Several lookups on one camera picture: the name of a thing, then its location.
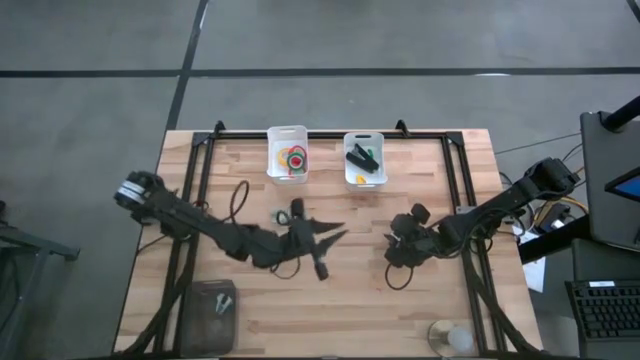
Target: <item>computer monitor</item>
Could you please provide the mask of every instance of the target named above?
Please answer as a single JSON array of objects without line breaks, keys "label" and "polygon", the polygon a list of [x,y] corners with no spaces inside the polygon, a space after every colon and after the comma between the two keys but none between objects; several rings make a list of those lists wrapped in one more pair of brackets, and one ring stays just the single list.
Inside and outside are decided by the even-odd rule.
[{"label": "computer monitor", "polygon": [[605,191],[640,202],[640,167],[607,183]]}]

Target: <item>keyboard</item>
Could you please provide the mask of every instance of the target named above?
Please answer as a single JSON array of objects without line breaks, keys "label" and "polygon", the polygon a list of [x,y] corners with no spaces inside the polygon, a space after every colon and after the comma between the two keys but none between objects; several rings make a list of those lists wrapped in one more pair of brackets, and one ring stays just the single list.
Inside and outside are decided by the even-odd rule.
[{"label": "keyboard", "polygon": [[567,281],[565,285],[584,340],[640,340],[640,280]]}]

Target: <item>concrete floor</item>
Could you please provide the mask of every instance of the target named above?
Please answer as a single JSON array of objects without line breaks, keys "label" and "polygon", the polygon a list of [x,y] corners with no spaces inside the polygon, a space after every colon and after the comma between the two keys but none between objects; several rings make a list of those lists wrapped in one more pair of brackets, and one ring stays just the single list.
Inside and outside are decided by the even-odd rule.
[{"label": "concrete floor", "polygon": [[[0,70],[179,69],[199,0],[6,0]],[[193,68],[640,66],[624,0],[210,0]],[[175,78],[0,79],[0,199],[8,220],[79,246],[54,259],[25,358],[109,353],[140,229],[112,195],[158,160]],[[639,75],[191,79],[178,129],[488,128],[494,149],[579,131],[583,111],[637,96]],[[497,156],[512,178],[579,137]],[[581,156],[569,166],[582,165]],[[586,201],[584,187],[574,194]],[[575,354],[551,304],[567,254],[533,295],[545,348]]]}]

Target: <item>white basket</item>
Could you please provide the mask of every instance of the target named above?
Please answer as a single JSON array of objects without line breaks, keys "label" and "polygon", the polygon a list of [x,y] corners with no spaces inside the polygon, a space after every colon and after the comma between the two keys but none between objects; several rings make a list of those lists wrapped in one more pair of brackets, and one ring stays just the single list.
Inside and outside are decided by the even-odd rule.
[{"label": "white basket", "polygon": [[[269,166],[267,175],[275,184],[302,184],[309,177],[309,143],[307,141],[307,128],[301,125],[273,126],[267,130],[269,140]],[[306,171],[304,174],[289,175],[289,169],[278,162],[278,152],[284,148],[301,146],[307,153]]]},{"label": "white basket", "polygon": [[[344,136],[344,178],[349,191],[380,190],[387,183],[387,173],[384,170],[384,135],[377,132],[353,132]],[[365,151],[373,152],[373,159],[380,164],[378,170],[370,174],[347,161],[347,153],[359,144]],[[362,175],[366,184],[358,184],[356,176]]]}]

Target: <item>wooden tabletop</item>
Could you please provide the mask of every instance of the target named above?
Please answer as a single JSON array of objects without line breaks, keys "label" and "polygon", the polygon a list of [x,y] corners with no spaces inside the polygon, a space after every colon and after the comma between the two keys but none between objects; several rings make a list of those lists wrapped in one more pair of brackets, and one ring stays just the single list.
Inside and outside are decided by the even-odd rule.
[{"label": "wooden tabletop", "polygon": [[[191,131],[170,131],[163,145],[158,175],[169,189],[183,185]],[[501,191],[496,160],[487,130],[463,130],[476,196],[484,202]],[[457,259],[429,259],[415,269],[404,291],[387,288],[383,257],[391,219],[411,205],[424,204],[430,222],[452,213],[442,148],[436,140],[386,140],[385,166],[389,177],[377,193],[350,193],[345,187],[341,140],[310,140],[311,171],[304,185],[274,185],[266,174],[266,140],[215,142],[207,201],[210,213],[226,217],[231,193],[241,180],[251,192],[238,222],[259,224],[282,233],[271,222],[271,211],[286,209],[295,197],[305,200],[307,213],[320,221],[345,222],[349,230],[328,253],[330,278],[316,278],[311,259],[291,280],[252,268],[224,255],[213,241],[201,237],[194,280],[231,279],[239,292],[235,351],[242,356],[434,356],[426,341],[428,326],[440,319],[471,326],[469,301]],[[461,174],[454,151],[457,179]],[[192,199],[199,186],[199,158]],[[462,201],[464,187],[459,184]],[[140,246],[155,239],[159,229],[148,228]],[[496,236],[489,253],[498,300],[514,325],[534,346],[541,347],[516,243]],[[126,348],[160,305],[171,248],[165,239],[138,256],[127,295],[116,350]],[[286,276],[295,261],[283,264]],[[390,280],[401,284],[408,269],[392,269]],[[493,343],[486,309],[489,342]],[[173,334],[168,333],[168,344]]]}]

